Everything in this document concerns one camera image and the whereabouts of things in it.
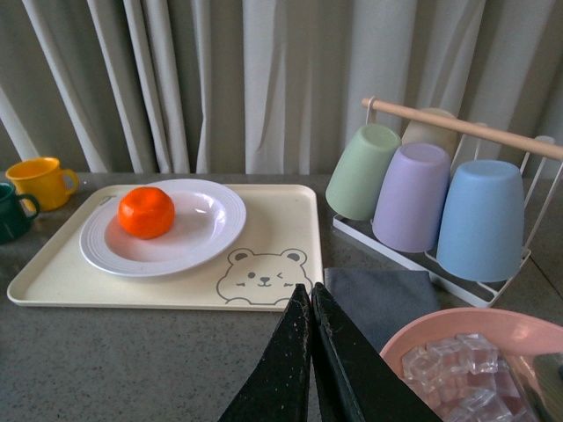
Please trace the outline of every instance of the gray countertop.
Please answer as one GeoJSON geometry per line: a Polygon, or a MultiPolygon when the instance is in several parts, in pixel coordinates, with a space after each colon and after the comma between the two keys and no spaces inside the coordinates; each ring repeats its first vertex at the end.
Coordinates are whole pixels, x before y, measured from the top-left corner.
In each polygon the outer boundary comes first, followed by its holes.
{"type": "MultiPolygon", "coordinates": [[[[20,239],[0,245],[0,417],[5,421],[216,420],[254,369],[278,312],[19,307],[13,278],[98,189],[167,178],[224,184],[297,184],[318,196],[323,267],[402,269],[332,227],[328,176],[78,175],[69,203],[41,214],[20,239]]],[[[532,256],[495,303],[563,325],[563,193],[557,192],[532,256]]],[[[467,306],[436,287],[443,308],[467,306]]],[[[309,420],[320,420],[311,380],[309,420]]]]}

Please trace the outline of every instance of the plastic cup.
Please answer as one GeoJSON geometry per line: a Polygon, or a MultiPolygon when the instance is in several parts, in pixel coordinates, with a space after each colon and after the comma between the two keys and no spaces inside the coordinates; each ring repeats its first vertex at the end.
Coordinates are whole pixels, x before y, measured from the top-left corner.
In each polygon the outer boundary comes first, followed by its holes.
{"type": "Polygon", "coordinates": [[[436,258],[470,281],[515,276],[523,251],[524,197],[518,168],[496,160],[461,164],[444,205],[436,258]]]}
{"type": "Polygon", "coordinates": [[[326,188],[328,205],[350,220],[367,221],[400,137],[388,127],[368,124],[356,132],[334,169],[326,188]]]}
{"type": "MultiPolygon", "coordinates": [[[[423,108],[421,110],[442,117],[456,118],[452,113],[441,108],[423,108]]],[[[402,142],[403,145],[412,142],[431,143],[446,151],[450,155],[450,160],[453,160],[453,156],[456,152],[457,132],[455,130],[446,129],[445,127],[438,127],[411,120],[403,133],[402,142]]]]}
{"type": "Polygon", "coordinates": [[[6,244],[24,235],[39,211],[39,202],[32,195],[18,195],[14,185],[0,183],[0,244],[6,244]],[[26,214],[21,206],[22,200],[30,200],[35,205],[33,214],[26,214]]]}
{"type": "Polygon", "coordinates": [[[397,149],[373,219],[377,240],[403,252],[435,247],[449,182],[450,156],[442,148],[408,143],[397,149]]]}
{"type": "MultiPolygon", "coordinates": [[[[78,177],[73,170],[61,169],[57,158],[41,156],[14,164],[6,171],[6,177],[19,193],[29,193],[40,203],[41,211],[51,211],[66,204],[78,188],[78,177]],[[70,180],[67,187],[65,177],[70,180]]],[[[35,209],[31,201],[25,200],[27,208],[35,209]]]]}

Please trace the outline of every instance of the mug handle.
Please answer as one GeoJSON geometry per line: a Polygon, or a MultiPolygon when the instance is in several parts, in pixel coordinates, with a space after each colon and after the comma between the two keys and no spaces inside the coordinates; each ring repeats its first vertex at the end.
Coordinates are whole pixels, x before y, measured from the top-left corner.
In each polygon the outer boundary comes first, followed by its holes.
{"type": "Polygon", "coordinates": [[[70,169],[63,169],[61,170],[61,175],[67,175],[72,180],[72,187],[66,190],[66,195],[71,195],[72,193],[76,192],[78,189],[78,176],[77,174],[70,169]]]}
{"type": "Polygon", "coordinates": [[[33,206],[35,207],[35,212],[32,215],[28,215],[27,220],[31,221],[37,215],[39,215],[40,212],[39,201],[33,195],[31,195],[30,193],[22,193],[21,195],[16,195],[16,198],[18,198],[18,200],[30,200],[33,203],[33,206]]]}

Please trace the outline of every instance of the wooden rod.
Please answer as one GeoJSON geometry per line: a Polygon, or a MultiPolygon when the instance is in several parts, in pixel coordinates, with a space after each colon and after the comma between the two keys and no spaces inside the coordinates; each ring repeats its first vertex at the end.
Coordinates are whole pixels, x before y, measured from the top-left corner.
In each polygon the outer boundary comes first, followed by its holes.
{"type": "Polygon", "coordinates": [[[405,119],[416,120],[422,123],[428,123],[429,125],[444,127],[446,129],[455,130],[456,132],[462,134],[468,134],[477,138],[487,139],[489,141],[497,142],[508,147],[529,151],[532,154],[546,156],[548,158],[563,162],[563,147],[559,145],[551,145],[550,143],[541,142],[532,138],[528,138],[526,136],[511,134],[510,132],[477,125],[465,120],[452,119],[449,117],[439,116],[437,114],[426,113],[422,110],[416,110],[414,108],[405,107],[402,105],[387,103],[379,99],[371,100],[370,98],[364,98],[362,100],[362,105],[364,107],[369,107],[370,101],[371,108],[379,112],[394,114],[405,119]]]}

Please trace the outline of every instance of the dark green mug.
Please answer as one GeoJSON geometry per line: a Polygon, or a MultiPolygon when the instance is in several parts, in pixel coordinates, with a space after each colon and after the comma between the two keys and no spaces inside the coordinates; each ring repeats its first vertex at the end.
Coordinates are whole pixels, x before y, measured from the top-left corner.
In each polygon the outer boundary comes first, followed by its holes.
{"type": "Polygon", "coordinates": [[[39,202],[33,195],[18,195],[14,185],[0,182],[0,244],[11,242],[26,233],[39,212],[39,202]],[[21,206],[22,200],[30,200],[34,204],[35,211],[32,214],[26,214],[21,206]]]}

